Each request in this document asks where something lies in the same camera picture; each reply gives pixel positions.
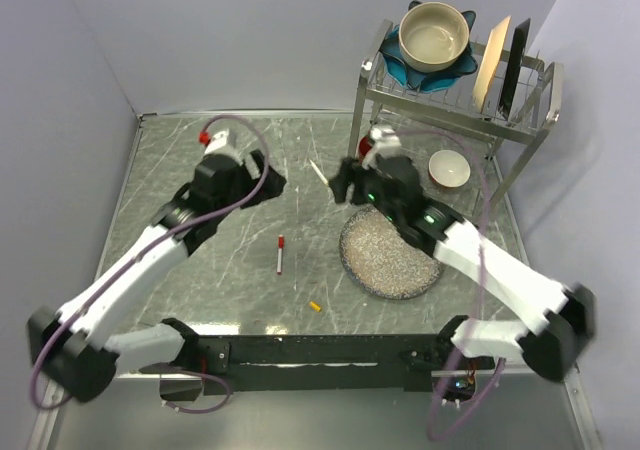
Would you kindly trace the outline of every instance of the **gray wall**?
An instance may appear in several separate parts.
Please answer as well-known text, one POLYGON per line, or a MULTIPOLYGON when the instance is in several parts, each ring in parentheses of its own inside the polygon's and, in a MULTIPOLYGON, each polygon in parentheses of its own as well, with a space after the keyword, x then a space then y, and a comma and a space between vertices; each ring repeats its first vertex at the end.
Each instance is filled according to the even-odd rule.
MULTIPOLYGON (((411 0, 74 0, 138 113, 349 109, 384 18, 411 0)), ((474 34, 511 14, 536 32, 555 0, 439 0, 478 12, 474 34)))
POLYGON ((92 280, 135 117, 71 0, 0 0, 0 418, 23 448, 25 324, 92 280))
POLYGON ((532 265, 597 294, 580 367, 605 446, 620 450, 640 442, 639 14, 638 0, 556 2, 534 47, 565 64, 563 110, 511 194, 532 265))

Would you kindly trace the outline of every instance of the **dish rack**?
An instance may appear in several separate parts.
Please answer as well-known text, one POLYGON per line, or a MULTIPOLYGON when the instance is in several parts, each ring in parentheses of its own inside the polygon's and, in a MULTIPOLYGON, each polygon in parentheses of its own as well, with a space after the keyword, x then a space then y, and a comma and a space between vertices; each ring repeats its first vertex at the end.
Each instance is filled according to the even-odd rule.
MULTIPOLYGON (((485 157, 488 162, 493 160, 505 140, 522 144, 525 146, 522 153, 491 196, 493 210, 558 121, 564 67, 559 63, 545 66, 545 62, 537 56, 524 56, 522 69, 530 72, 528 76, 525 75, 526 80, 521 81, 523 73, 527 73, 526 70, 521 71, 510 118, 506 119, 500 115, 497 107, 509 60, 507 50, 503 50, 500 56, 500 64, 487 93, 486 103, 482 111, 477 112, 472 108, 471 98, 475 74, 461 77, 448 90, 429 94, 402 87, 388 74, 379 50, 393 27, 393 22, 389 20, 382 22, 362 61, 348 155, 356 155, 367 101, 373 102, 372 124, 384 109, 417 122, 481 140, 487 143, 488 153, 485 157)), ((486 46, 476 41, 471 43, 471 48, 480 64, 486 46)))

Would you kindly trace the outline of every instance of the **gray marble tabletop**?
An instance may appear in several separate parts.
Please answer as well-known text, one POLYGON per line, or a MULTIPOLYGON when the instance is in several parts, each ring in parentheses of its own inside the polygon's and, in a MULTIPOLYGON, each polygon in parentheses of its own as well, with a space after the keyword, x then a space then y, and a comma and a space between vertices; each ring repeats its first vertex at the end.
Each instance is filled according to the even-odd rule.
MULTIPOLYGON (((345 156, 351 125, 348 114, 251 116, 264 132, 272 163, 288 179, 283 195, 252 209, 235 211, 215 237, 173 269, 131 308, 120 330, 131 331, 176 317, 204 334, 397 334, 437 332, 452 316, 468 314, 475 285, 447 268, 424 295, 411 300, 385 300, 366 293, 345 274, 338 251, 340 232, 356 212, 336 205, 311 166, 313 159, 328 176, 345 156), (284 270, 275 272, 278 235, 284 235, 284 270), (309 307, 315 301, 319 313, 309 307)), ((198 131, 206 118, 151 117, 141 136, 113 229, 107 241, 103 270, 138 238, 149 218, 185 182, 202 157, 198 131)), ((239 148, 257 144, 234 122, 212 129, 238 128, 239 148)), ((485 152, 484 144, 471 142, 485 152)), ((407 154, 423 175, 429 156, 453 148, 441 137, 410 137, 407 154)), ((495 169, 488 169, 491 187, 495 169)), ((479 188, 475 172, 461 191, 443 193, 428 178, 428 194, 469 215, 479 188)), ((517 240, 506 206, 494 212, 488 236, 518 256, 517 240)), ((487 295, 485 319, 512 318, 499 301, 487 295)))

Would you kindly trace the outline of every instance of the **white bowl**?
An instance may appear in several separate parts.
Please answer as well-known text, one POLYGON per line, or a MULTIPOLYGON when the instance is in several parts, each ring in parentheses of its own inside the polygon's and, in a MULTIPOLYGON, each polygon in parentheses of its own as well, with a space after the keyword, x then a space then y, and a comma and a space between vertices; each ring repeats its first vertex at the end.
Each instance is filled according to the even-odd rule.
POLYGON ((442 187, 458 188, 469 181, 471 167, 458 152, 440 150, 429 159, 429 176, 442 187))
POLYGON ((398 30, 400 53, 419 72, 451 66, 469 43, 469 25, 451 5, 428 2, 416 5, 404 16, 398 30))

